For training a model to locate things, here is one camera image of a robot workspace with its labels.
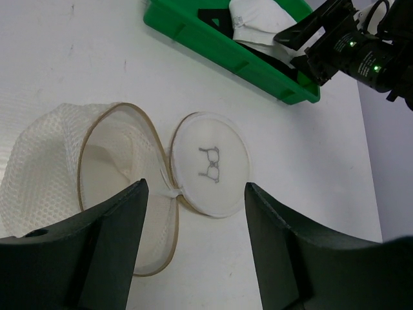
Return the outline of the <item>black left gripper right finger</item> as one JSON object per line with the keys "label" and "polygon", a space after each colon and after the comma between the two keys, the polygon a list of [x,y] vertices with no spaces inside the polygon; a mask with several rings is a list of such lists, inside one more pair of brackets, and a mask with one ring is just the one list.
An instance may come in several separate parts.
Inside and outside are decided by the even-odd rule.
{"label": "black left gripper right finger", "polygon": [[411,309],[412,238],[376,243],[325,227],[255,183],[245,210],[264,309]]}

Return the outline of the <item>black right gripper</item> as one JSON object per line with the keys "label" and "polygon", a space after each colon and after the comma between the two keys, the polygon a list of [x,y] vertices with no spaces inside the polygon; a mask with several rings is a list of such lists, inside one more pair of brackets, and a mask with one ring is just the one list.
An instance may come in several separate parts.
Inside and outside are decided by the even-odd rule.
{"label": "black right gripper", "polygon": [[277,33],[274,41],[287,48],[301,48],[320,28],[325,33],[307,52],[292,58],[290,64],[309,79],[312,69],[324,68],[321,78],[341,71],[379,93],[396,86],[400,64],[397,47],[379,38],[363,34],[353,20],[352,1],[328,0],[295,25]]}

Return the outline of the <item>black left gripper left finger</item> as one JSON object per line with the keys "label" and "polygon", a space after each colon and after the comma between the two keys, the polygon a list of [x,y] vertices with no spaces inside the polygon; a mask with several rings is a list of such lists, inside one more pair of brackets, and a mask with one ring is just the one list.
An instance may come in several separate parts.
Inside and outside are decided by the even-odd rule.
{"label": "black left gripper left finger", "polygon": [[124,309],[148,202],[139,180],[20,238],[1,239],[2,309]]}

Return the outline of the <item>white bra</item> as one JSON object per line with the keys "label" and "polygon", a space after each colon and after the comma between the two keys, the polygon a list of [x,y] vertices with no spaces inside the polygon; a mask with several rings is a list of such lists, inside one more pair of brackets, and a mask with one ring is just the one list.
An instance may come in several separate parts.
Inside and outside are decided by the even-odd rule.
{"label": "white bra", "polygon": [[296,24],[293,17],[275,1],[231,0],[229,10],[234,41],[286,64],[294,57],[302,56],[305,49],[321,37],[321,33],[316,32],[297,51],[275,42],[276,34]]}

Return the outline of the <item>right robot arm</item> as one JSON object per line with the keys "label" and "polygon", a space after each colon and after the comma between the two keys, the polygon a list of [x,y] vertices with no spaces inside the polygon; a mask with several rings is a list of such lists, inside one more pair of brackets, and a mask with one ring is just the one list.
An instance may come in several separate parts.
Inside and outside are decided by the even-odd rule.
{"label": "right robot arm", "polygon": [[[395,1],[370,34],[351,1],[326,1],[275,41],[298,50],[293,65],[318,85],[343,72],[389,101],[412,104],[412,2]],[[245,209],[264,309],[411,309],[412,238],[370,242],[325,227],[255,183]]]}

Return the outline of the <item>green plastic tray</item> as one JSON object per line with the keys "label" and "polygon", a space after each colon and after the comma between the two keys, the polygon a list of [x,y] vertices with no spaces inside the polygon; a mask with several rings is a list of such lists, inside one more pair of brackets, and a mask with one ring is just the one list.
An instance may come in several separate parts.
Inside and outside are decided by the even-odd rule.
{"label": "green plastic tray", "polygon": [[303,73],[232,39],[228,1],[149,1],[143,21],[286,104],[320,100],[319,86]]}

